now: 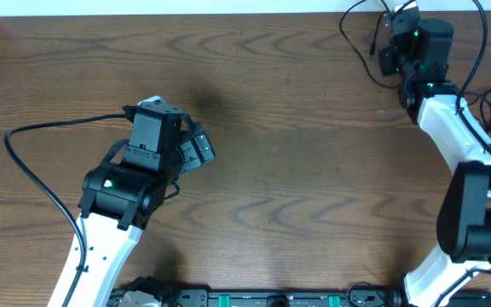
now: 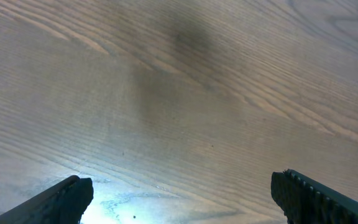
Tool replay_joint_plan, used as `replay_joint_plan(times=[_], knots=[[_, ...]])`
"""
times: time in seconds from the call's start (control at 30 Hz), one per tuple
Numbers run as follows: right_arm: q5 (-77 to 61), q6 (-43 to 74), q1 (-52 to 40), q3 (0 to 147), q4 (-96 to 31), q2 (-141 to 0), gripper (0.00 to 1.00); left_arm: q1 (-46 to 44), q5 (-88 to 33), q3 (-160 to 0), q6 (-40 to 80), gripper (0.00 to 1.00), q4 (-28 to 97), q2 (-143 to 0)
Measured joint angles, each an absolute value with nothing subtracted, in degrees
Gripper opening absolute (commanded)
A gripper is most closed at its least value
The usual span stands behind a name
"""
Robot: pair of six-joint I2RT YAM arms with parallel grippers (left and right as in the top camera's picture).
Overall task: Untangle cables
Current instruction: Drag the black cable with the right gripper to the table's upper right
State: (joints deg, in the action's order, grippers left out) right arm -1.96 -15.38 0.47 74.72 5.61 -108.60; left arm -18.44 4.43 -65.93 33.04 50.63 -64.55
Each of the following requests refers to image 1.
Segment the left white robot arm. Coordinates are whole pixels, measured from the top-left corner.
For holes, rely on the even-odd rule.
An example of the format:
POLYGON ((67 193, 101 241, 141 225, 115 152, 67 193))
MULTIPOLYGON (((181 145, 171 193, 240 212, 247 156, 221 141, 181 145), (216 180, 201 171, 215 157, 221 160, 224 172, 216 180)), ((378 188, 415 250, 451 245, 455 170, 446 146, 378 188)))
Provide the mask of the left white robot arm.
POLYGON ((72 247, 51 306, 103 306, 151 215, 178 177, 214 160, 200 122, 154 96, 125 106, 130 139, 116 143, 83 180, 72 247))

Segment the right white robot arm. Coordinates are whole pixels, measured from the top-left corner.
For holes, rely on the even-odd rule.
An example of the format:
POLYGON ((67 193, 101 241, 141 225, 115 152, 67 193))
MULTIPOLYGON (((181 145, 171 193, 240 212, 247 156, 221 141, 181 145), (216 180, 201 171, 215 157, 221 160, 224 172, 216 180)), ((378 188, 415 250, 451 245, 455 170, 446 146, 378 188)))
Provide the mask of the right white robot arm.
POLYGON ((452 24, 421 18, 414 1, 386 19, 390 44, 378 52, 381 73, 400 76, 401 107, 436 144, 453 177, 436 220, 436 246, 385 303, 447 306, 473 277, 491 275, 491 138, 464 91, 446 78, 452 24))

